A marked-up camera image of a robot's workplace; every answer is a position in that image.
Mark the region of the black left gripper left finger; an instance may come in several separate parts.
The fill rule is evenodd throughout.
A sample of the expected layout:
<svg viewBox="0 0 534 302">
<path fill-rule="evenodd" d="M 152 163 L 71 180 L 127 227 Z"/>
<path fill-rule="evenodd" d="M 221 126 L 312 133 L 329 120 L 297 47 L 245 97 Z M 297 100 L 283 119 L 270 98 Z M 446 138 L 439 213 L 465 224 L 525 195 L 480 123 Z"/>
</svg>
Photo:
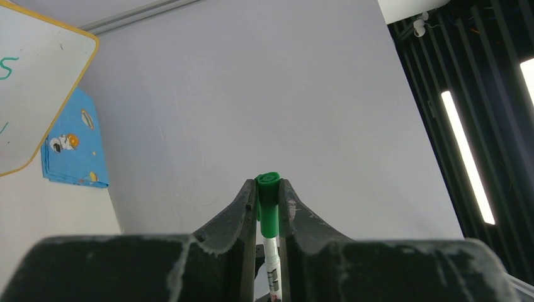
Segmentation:
<svg viewBox="0 0 534 302">
<path fill-rule="evenodd" d="M 256 185 L 246 180 L 219 214 L 184 238 L 168 273 L 169 301 L 252 301 Z"/>
</svg>

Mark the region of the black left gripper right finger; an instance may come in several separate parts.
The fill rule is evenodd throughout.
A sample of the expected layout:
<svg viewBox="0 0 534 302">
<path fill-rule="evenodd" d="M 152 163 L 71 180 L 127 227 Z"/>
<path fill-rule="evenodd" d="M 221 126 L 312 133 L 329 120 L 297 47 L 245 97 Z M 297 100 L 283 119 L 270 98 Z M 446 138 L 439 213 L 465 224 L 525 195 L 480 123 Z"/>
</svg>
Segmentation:
<svg viewBox="0 0 534 302">
<path fill-rule="evenodd" d="M 306 206 L 289 180 L 280 181 L 278 197 L 283 300 L 341 301 L 339 249 L 354 240 Z"/>
</svg>

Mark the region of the green marker cap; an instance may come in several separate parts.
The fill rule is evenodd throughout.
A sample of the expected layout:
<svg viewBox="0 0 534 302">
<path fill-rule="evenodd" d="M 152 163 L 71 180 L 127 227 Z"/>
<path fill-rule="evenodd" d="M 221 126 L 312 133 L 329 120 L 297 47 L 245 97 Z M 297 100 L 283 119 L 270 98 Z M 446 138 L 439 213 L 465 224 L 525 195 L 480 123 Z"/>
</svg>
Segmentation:
<svg viewBox="0 0 534 302">
<path fill-rule="evenodd" d="M 275 238 L 279 234 L 280 175 L 277 172 L 260 174 L 255 183 L 260 232 L 264 238 Z"/>
</svg>

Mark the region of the yellow framed whiteboard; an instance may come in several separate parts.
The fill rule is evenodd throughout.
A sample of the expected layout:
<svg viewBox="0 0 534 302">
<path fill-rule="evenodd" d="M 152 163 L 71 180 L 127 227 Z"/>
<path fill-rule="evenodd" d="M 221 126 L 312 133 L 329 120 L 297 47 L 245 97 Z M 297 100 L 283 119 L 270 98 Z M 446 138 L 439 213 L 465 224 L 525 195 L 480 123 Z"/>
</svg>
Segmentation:
<svg viewBox="0 0 534 302">
<path fill-rule="evenodd" d="M 99 40 L 1 1 L 1 175 L 36 156 L 93 60 Z"/>
</svg>

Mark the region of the green capped whiteboard marker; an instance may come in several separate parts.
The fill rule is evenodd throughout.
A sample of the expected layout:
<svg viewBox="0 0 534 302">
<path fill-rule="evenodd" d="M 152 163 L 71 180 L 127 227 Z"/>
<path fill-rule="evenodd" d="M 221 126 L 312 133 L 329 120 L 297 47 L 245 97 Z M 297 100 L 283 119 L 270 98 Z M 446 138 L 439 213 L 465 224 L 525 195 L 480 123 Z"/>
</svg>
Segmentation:
<svg viewBox="0 0 534 302">
<path fill-rule="evenodd" d="M 271 301 L 282 301 L 281 264 L 276 238 L 263 238 L 265 266 Z"/>
</svg>

